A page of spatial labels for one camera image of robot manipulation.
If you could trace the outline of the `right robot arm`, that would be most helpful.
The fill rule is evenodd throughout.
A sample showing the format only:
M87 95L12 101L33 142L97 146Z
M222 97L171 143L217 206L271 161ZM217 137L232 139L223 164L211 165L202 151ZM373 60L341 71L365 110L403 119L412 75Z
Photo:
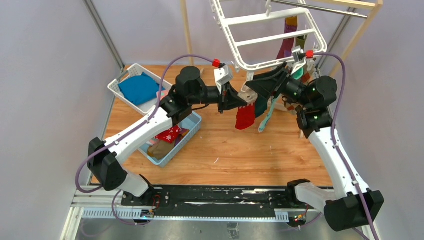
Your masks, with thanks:
M321 76L305 84L281 65L255 75L245 85L265 99L281 96L298 105L298 127L315 147L332 181L333 192L327 192L306 179L291 181L287 184L286 203L294 209L303 204L313 207L324 215L330 228L336 232L362 226L375 231L374 221L384 197L364 182L340 141L336 116L328 111L328 106L337 100L336 80Z

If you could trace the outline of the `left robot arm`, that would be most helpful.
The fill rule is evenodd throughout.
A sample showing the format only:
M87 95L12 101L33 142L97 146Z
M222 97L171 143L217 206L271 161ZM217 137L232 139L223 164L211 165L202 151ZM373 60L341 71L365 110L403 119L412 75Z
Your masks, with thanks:
M197 67L184 67L167 96L150 113L107 140L96 137L89 142L87 167L101 188L128 192L143 207L153 202L152 185L141 175L125 170L122 164L141 145L191 115L193 105L216 104L220 113L247 106L229 82L232 77L228 66L221 65L215 73L218 82L207 86Z

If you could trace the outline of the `red patterned sock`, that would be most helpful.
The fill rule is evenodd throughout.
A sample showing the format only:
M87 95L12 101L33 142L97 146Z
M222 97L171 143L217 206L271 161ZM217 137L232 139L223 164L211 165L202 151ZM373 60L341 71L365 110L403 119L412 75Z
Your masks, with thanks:
M165 141L171 144L177 139L177 137L181 134L181 132L182 132L182 129L178 125L176 125L156 135L155 139L160 141Z

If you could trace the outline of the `pink patterned sock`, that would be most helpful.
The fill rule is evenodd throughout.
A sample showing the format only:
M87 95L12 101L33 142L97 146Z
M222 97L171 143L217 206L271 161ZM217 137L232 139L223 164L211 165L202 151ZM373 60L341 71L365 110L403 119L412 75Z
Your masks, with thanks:
M157 92L156 96L157 96L158 99L162 100L164 97L166 97L168 95L168 92L169 91L165 89L165 90L162 90L160 94ZM154 146L155 144L157 144L158 141L159 140L156 137L154 137L154 138L150 139L146 144L151 147L151 146Z

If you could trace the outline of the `teal and white sock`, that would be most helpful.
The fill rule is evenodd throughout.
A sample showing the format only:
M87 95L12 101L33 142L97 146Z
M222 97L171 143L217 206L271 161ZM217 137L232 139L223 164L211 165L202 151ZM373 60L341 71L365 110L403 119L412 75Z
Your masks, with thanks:
M299 80L301 79L301 77L304 75L304 69L303 67L299 68L297 71L295 71L294 73L291 74L291 76L295 79L295 80ZM266 117L264 118L264 120L260 123L259 127L258 127L258 132L262 133L265 128L268 125L268 122L270 121L270 119L272 118L276 103L277 103L278 99L275 97L272 97L271 100L268 101L268 106L269 106L269 111L266 114Z

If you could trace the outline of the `dark green sock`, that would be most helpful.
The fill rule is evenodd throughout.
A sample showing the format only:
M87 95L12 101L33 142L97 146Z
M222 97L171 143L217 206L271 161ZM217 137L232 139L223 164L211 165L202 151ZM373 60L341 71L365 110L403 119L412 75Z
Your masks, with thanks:
M255 118L259 118L265 113L265 111L268 109L268 101L268 99L260 95L257 97L256 102L254 104Z

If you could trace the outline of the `purple striped sock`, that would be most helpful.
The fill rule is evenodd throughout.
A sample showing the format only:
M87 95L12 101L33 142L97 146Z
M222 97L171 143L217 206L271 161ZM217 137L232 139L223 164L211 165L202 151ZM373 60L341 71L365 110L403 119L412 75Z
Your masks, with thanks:
M189 129L187 129L187 128L181 128L181 130L179 132L179 135L177 137L177 140L178 141L181 141L189 132L190 132Z

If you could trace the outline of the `white clip sock hanger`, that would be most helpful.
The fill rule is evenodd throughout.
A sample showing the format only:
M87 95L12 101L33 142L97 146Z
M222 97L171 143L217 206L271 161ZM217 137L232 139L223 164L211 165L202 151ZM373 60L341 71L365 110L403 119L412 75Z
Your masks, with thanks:
M216 21L218 26L224 32L225 38L229 44L229 47L234 57L236 65L245 71L255 72L265 68L276 67L282 64L282 62L284 61L293 62L294 58L293 56L281 57L275 60L270 60L270 61L255 63L255 64L248 64L244 61L242 54L240 52L240 47L243 47L243 46L262 44L262 43L267 43L267 42L276 41L276 40L289 40L289 39L294 39L298 36L313 35L316 39L316 45L313 47L314 54L317 55L319 53L325 53L328 50L328 45L326 43L326 40L324 39L324 36L319 30L318 25L316 24L316 21L312 17L311 12L307 8L304 8L303 5L297 8L291 8L291 9L273 12L271 2L267 0L265 4L265 8L266 8L265 13L239 16L239 17L233 17L233 18L225 17L223 7L219 0L212 0L210 2L210 5L211 5L212 12L215 13L217 16ZM244 41L236 41L230 29L231 26L262 23L262 22L269 22L272 20L280 20L280 19L286 20L290 17L298 17L298 16L304 16L306 18L307 25L305 30L296 30L289 33L282 33L282 34L264 36L264 37L256 37L256 38L244 40Z

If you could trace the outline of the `beige sock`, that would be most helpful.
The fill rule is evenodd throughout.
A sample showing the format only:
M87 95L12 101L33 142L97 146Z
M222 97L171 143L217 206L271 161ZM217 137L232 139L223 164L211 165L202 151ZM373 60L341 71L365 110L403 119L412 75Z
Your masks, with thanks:
M258 99L258 94L251 88L246 86L247 82L241 88L238 94L240 98L247 102L246 106L239 107L236 114L235 128L237 130L245 130L255 123L255 104Z

